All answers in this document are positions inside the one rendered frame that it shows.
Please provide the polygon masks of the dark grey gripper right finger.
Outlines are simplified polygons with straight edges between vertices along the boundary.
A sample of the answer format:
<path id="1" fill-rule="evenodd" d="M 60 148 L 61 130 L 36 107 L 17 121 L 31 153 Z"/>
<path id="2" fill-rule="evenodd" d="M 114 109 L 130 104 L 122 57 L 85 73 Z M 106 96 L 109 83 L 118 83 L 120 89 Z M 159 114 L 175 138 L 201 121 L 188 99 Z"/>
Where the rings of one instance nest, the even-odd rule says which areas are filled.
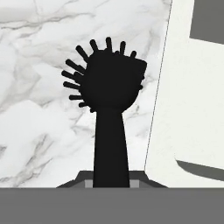
<path id="1" fill-rule="evenodd" d="M 130 171 L 129 183 L 131 188 L 165 188 L 165 185 L 149 179 L 145 171 Z"/>

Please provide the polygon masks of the white cabinet door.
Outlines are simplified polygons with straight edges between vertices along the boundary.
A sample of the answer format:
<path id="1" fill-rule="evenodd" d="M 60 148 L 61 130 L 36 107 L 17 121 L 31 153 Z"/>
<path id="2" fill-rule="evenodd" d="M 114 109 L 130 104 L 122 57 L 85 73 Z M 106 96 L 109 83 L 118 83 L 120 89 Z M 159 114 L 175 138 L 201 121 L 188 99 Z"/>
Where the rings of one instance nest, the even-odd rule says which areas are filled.
<path id="1" fill-rule="evenodd" d="M 172 0 L 145 171 L 168 187 L 224 188 L 224 45 L 193 39 L 196 0 Z"/>

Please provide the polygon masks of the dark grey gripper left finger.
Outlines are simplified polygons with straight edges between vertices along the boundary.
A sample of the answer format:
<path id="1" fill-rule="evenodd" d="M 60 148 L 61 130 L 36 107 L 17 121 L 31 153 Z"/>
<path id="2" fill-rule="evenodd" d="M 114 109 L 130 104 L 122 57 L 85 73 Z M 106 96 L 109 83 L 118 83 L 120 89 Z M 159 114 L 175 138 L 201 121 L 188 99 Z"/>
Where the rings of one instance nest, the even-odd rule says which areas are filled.
<path id="1" fill-rule="evenodd" d="M 77 177 L 65 184 L 59 185 L 59 188 L 92 188 L 93 187 L 93 171 L 79 171 Z"/>

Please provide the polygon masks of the black dish brush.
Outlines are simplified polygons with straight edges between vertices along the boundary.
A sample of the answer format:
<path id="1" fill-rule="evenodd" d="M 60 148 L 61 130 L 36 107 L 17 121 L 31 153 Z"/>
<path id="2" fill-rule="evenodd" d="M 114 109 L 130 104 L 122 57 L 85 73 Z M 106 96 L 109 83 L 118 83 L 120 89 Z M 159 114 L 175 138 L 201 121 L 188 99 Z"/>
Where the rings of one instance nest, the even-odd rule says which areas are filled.
<path id="1" fill-rule="evenodd" d="M 93 49 L 90 55 L 81 46 L 75 47 L 87 63 L 86 67 L 66 60 L 74 72 L 61 72 L 67 78 L 63 86 L 80 92 L 78 95 L 71 94 L 71 101 L 76 100 L 81 108 L 88 107 L 92 113 L 96 113 L 93 186 L 129 187 L 123 112 L 135 102 L 143 88 L 147 63 L 137 59 L 135 51 L 126 56 L 124 41 L 117 51 L 112 50 L 110 37 L 106 38 L 106 48 L 103 50 L 98 48 L 93 39 L 89 44 Z"/>

